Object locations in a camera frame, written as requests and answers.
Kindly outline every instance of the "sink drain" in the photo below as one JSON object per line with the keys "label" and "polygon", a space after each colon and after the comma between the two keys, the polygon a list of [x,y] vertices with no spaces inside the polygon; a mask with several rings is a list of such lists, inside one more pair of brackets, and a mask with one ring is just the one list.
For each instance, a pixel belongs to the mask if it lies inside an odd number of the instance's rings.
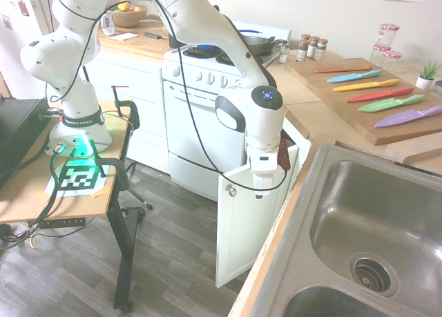
{"label": "sink drain", "polygon": [[392,268],[380,258],[359,254],[352,259],[350,269],[354,280],[381,295],[389,296],[396,291],[397,282]]}

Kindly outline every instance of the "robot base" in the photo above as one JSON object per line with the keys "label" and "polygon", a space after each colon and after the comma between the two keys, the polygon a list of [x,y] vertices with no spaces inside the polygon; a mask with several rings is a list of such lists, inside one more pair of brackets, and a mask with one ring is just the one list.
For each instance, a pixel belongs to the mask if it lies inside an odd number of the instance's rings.
{"label": "robot base", "polygon": [[89,158],[93,155],[89,140],[94,141],[98,152],[103,151],[112,143],[112,137],[105,125],[95,124],[89,127],[73,128],[65,126],[63,122],[58,122],[50,132],[46,155],[52,155],[58,143],[65,141],[67,142],[67,146],[64,151],[59,154],[60,156],[69,157],[74,148],[78,147],[79,150],[75,154],[75,157]]}

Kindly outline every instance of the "vinyl floor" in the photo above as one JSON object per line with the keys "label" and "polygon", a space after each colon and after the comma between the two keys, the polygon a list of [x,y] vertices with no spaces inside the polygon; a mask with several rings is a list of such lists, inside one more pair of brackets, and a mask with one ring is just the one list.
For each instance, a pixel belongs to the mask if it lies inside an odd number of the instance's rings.
{"label": "vinyl floor", "polygon": [[[95,218],[65,238],[38,236],[35,249],[26,242],[0,252],[0,317],[228,315],[247,272],[215,287],[216,203],[141,164],[129,178],[131,188],[154,208],[137,229],[131,311],[113,309],[120,252],[107,218]],[[119,203],[141,206],[127,192]]]}

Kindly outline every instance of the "blue knife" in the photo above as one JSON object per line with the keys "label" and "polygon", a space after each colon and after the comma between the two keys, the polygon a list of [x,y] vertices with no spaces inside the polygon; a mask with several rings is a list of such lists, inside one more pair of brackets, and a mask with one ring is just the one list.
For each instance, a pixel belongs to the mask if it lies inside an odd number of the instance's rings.
{"label": "blue knife", "polygon": [[352,74],[346,74],[346,75],[339,75],[338,77],[332,77],[331,79],[328,79],[327,82],[346,82],[346,81],[353,81],[353,80],[359,80],[359,79],[367,79],[368,77],[377,77],[382,73],[382,70],[371,70],[367,73],[352,73]]}

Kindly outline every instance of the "fruit bowl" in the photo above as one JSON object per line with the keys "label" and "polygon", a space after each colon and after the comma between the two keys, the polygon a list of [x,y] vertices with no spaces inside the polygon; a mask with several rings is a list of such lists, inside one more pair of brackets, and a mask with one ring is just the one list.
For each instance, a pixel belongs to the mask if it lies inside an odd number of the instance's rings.
{"label": "fruit bowl", "polygon": [[139,11],[130,12],[115,12],[111,11],[113,22],[117,27],[130,28],[135,27],[140,20],[142,20],[147,14],[147,7],[143,5],[137,5],[140,8]]}

